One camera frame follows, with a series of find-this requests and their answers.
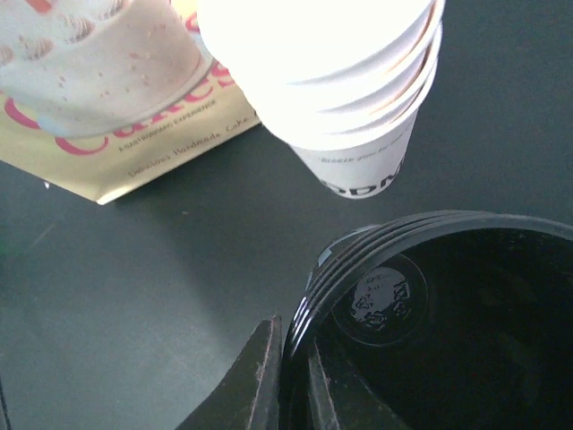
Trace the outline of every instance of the gray surface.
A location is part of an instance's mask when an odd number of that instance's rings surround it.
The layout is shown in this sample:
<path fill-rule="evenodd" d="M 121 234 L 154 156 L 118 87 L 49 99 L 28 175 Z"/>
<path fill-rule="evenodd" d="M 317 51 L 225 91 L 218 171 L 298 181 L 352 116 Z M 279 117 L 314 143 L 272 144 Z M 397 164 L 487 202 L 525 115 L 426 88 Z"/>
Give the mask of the gray surface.
<path fill-rule="evenodd" d="M 390 189 L 351 202 L 261 129 L 105 207 L 0 166 L 0 372 L 14 429 L 172 429 L 315 255 L 437 209 L 573 223 L 570 0 L 450 0 Z"/>

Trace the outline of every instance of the black plastic cup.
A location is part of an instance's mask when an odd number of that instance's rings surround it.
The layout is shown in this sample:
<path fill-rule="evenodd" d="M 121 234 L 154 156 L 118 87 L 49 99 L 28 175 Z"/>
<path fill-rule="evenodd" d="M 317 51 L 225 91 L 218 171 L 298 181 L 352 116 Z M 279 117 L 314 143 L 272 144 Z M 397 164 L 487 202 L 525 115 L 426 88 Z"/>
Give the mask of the black plastic cup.
<path fill-rule="evenodd" d="M 356 374 L 392 411 L 384 428 L 573 428 L 571 327 L 572 227 L 467 211 L 369 226 L 315 264 L 287 334 L 281 397 L 323 351 L 344 359 L 322 360 L 312 387 Z M 379 428 L 359 405 L 333 410 Z"/>

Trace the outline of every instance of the black cord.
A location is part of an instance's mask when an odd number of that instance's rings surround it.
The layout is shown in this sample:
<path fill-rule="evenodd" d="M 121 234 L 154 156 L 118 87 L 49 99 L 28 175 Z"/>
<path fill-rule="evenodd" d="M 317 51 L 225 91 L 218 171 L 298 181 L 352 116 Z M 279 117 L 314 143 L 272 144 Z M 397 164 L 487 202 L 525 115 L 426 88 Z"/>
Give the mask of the black cord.
<path fill-rule="evenodd" d="M 4 386 L 2 385 L 2 376 L 0 376 L 0 408 L 2 409 L 2 416 L 0 419 L 4 421 L 4 428 L 12 430 L 10 425 L 10 418 L 8 417 L 8 407 L 6 405 L 6 397 L 4 396 Z"/>

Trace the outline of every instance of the cake box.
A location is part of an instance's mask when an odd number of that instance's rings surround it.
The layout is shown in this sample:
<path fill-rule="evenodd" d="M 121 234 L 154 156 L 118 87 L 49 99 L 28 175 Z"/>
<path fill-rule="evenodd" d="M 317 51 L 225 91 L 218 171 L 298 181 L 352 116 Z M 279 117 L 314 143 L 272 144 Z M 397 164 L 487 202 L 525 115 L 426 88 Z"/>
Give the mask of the cake box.
<path fill-rule="evenodd" d="M 0 160 L 105 204 L 258 124 L 195 5 L 0 0 Z"/>

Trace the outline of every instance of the cake picture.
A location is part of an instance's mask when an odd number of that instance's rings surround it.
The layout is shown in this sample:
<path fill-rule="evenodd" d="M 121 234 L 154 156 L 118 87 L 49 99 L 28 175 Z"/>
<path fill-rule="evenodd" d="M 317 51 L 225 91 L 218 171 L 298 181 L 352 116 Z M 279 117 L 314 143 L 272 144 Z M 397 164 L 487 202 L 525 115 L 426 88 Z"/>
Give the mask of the cake picture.
<path fill-rule="evenodd" d="M 0 90 L 56 136 L 153 116 L 210 63 L 168 0 L 0 0 Z"/>

